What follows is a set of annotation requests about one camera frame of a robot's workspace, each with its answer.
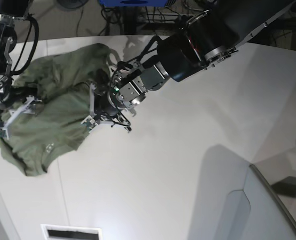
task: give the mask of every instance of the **white table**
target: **white table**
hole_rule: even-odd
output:
[[[129,60],[149,39],[41,41],[35,58],[103,43]],[[244,187],[249,163],[295,147],[296,52],[254,44],[239,51],[149,93],[131,134],[100,126],[48,175],[26,178],[0,159],[0,193],[21,240],[41,240],[40,224],[102,228],[105,240],[194,240],[197,226],[199,239],[214,239],[225,198]]]

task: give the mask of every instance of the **wire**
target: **wire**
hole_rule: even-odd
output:
[[[86,85],[88,88],[90,88],[90,85],[88,84],[88,83],[86,83],[86,82],[80,82],[80,83],[77,83],[76,85],[74,85],[73,86],[73,88],[75,88],[75,87],[77,87],[77,86],[80,86],[80,85],[82,85],[82,84],[84,84],[84,85]]]
[[[156,9],[157,9],[156,7],[153,7],[152,22],[154,22],[155,24],[157,24],[157,23],[164,23],[164,21],[162,19],[161,20],[155,20],[154,19],[155,15],[156,15]]]
[[[150,18],[149,18],[149,14],[148,14],[148,8],[147,8],[147,7],[145,7],[145,8],[146,8],[146,13],[147,13],[148,23],[151,23],[151,22],[150,22]]]
[[[31,34],[31,30],[32,30],[32,23],[30,22],[30,27],[29,27],[28,35],[27,35],[27,37],[26,37],[26,40],[24,41],[24,44],[23,44],[23,47],[22,47],[22,50],[21,50],[21,53],[20,53],[19,59],[18,59],[18,61],[17,61],[17,64],[16,64],[16,66],[15,66],[14,69],[13,69],[14,71],[16,71],[16,69],[17,69],[17,67],[18,67],[18,65],[19,65],[19,62],[20,62],[20,60],[21,60],[21,58],[22,58],[22,55],[23,55],[24,49],[26,48],[26,45],[27,45],[28,39],[29,39],[30,34]]]
[[[121,123],[118,123],[118,122],[115,122],[115,121],[111,121],[112,123],[114,123],[114,125],[119,125],[119,126],[123,126],[123,127],[126,127],[126,128],[129,128],[131,125],[125,125],[125,124],[121,124]]]
[[[158,10],[158,12],[159,12],[159,14],[160,14],[160,16],[161,16],[161,22],[162,22],[162,23],[165,23],[165,22],[166,22],[166,18],[165,18],[165,16],[161,13],[159,7],[157,8],[157,10]]]
[[[25,65],[22,67],[22,69],[20,69],[19,71],[12,71],[11,72],[11,76],[17,76],[17,75],[20,75],[22,74],[24,71],[27,70],[27,68],[29,67],[31,61],[32,61],[32,58],[34,56],[34,53],[36,52],[36,49],[37,49],[37,46],[38,46],[38,41],[39,41],[39,25],[38,25],[38,22],[36,19],[34,19],[32,17],[32,15],[29,15],[27,17],[27,20],[26,21],[30,21],[31,24],[33,25],[34,27],[34,40],[33,40],[33,45],[32,45],[32,49],[31,49],[31,52],[29,54],[29,57],[28,57],[28,60],[27,62],[25,63]]]
[[[203,9],[197,9],[197,8],[189,7],[188,0],[182,0],[181,3],[182,3],[182,6],[187,10],[194,11],[194,12],[204,12]]]
[[[290,31],[290,32],[287,32],[287,33],[282,34],[282,35],[280,35],[280,36],[277,36],[276,38],[273,39],[273,41],[276,41],[277,39],[282,38],[282,37],[285,37],[286,35],[288,35],[288,34],[292,34],[292,33],[293,33],[293,31]]]
[[[177,14],[179,16],[179,18],[181,17],[181,15],[179,13],[177,13],[176,11],[173,11],[169,7],[164,7],[164,8],[167,9],[167,10],[169,10],[170,12],[173,12],[173,13]]]
[[[104,28],[104,30],[99,34],[99,36],[106,30],[106,36],[110,35],[110,24],[117,24],[119,25],[119,29],[120,29],[120,35],[123,35],[123,27],[122,27],[122,23],[121,23],[121,12],[120,12],[120,8],[118,7],[105,7],[104,5],[102,5],[100,3],[100,1],[98,1],[100,6],[101,6],[101,16],[102,18],[106,21],[106,27]]]
[[[156,49],[157,49],[157,48],[154,48],[154,49],[148,51],[145,55],[154,52]],[[126,61],[126,63],[129,64],[130,62],[133,62],[133,61],[137,60],[139,57],[140,57],[140,56],[136,56],[136,57],[134,57],[133,59],[131,59],[131,60],[129,60],[129,61]]]
[[[103,30],[101,30],[101,32],[98,34],[98,36],[101,36],[101,34],[107,29],[107,26],[104,27]]]
[[[276,39],[274,38],[273,33],[271,33],[271,37],[272,37],[272,39],[273,39],[273,41],[274,41],[274,45],[275,45],[275,47],[277,48],[277,47],[278,47],[278,46],[277,46],[277,41],[276,41]]]
[[[83,12],[84,12],[84,7],[82,7],[82,10],[81,10],[81,14],[80,14],[80,18],[79,18],[79,21],[78,21],[78,24],[77,24],[77,28],[76,28],[76,37],[79,37],[79,26],[80,26],[80,23],[81,23],[81,20],[82,20],[82,17],[83,17]]]

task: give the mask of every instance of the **crumpled fabric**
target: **crumpled fabric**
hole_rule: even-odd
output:
[[[89,115],[89,88],[80,83],[97,85],[100,69],[109,74],[110,54],[110,48],[95,44],[33,61],[13,86],[37,88],[44,109],[37,116],[21,114],[10,125],[10,139],[0,139],[2,157],[35,177],[46,174],[59,156],[78,150],[89,134],[80,125]],[[21,105],[16,102],[14,108]],[[1,117],[5,121],[10,113]]]

